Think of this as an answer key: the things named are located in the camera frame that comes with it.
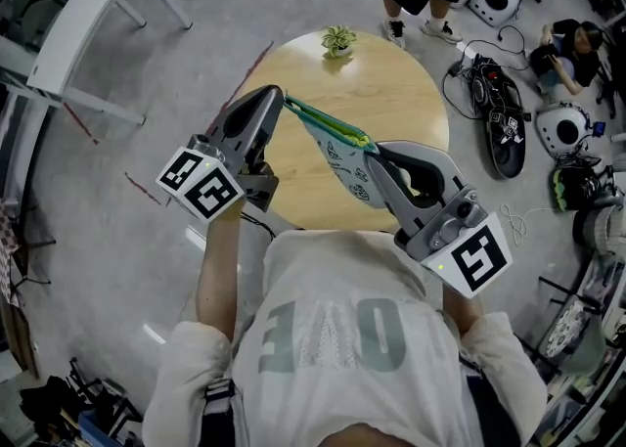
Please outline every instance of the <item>white shoe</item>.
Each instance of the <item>white shoe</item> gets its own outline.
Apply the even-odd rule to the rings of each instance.
[[[393,21],[389,18],[385,18],[382,22],[382,28],[387,36],[387,39],[397,45],[400,49],[406,48],[406,42],[404,41],[404,23],[401,21]]]
[[[427,21],[426,24],[422,26],[422,31],[426,35],[443,38],[446,42],[451,44],[457,44],[463,40],[463,35],[457,31],[453,31],[448,22],[445,22],[441,29],[437,29],[430,24],[430,21]]]

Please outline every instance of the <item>gray floor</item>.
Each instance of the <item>gray floor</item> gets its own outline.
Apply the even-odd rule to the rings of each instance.
[[[154,180],[177,147],[203,131],[230,97],[258,54],[271,41],[281,45],[327,24],[348,24],[378,33],[381,0],[180,0],[194,21],[180,30],[157,0],[128,0],[149,23],[137,29],[112,10],[87,50],[74,84],[108,97],[147,116],[138,128],[117,118],[75,108],[94,144],[63,111],[56,112],[45,136],[33,178],[34,193],[58,243],[43,251],[38,264],[52,286],[26,285],[22,292],[44,375],[65,376],[68,359],[126,387],[144,408],[157,375],[160,345],[190,310],[201,252],[185,235],[189,215],[166,196]],[[541,25],[574,17],[597,21],[586,0],[524,0],[513,24],[538,44]],[[497,31],[467,9],[451,14],[466,41],[496,41]],[[408,51],[439,82],[461,52],[418,29],[422,18],[409,18]],[[503,45],[519,48],[514,32]],[[522,58],[493,48],[472,48],[501,64],[523,66]],[[528,110],[540,104],[530,72],[511,75]],[[468,108],[466,92],[448,81],[450,96]],[[606,106],[596,107],[598,84],[577,101],[594,119],[608,121],[609,133],[620,131],[619,118],[608,120]],[[527,160],[514,180],[495,180],[481,146],[479,122],[450,116],[450,154],[475,185],[483,204],[498,210],[507,204],[515,214],[552,206],[548,175],[554,163],[528,129]],[[598,150],[610,154],[607,140]],[[144,186],[160,204],[134,187]],[[525,331],[544,311],[537,276],[571,282],[577,262],[570,239],[572,216],[538,210],[527,215],[528,235],[515,246],[507,228],[514,266],[482,297],[490,310],[507,311]],[[253,269],[264,232],[245,225],[248,246],[243,269]]]

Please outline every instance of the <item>white fabric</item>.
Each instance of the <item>white fabric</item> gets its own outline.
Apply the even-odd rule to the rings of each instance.
[[[365,165],[364,152],[346,145],[327,131],[311,125],[309,122],[302,123],[306,131],[317,142],[317,146],[329,167],[345,189],[370,207],[384,208],[384,200]]]
[[[313,447],[356,423],[419,447],[482,445],[458,342],[392,241],[298,231],[269,247],[267,295],[232,368],[250,445]],[[547,394],[507,316],[486,315],[462,344],[525,444]],[[228,360],[215,329],[187,323],[174,331],[144,421],[147,447],[197,447],[201,392]]]

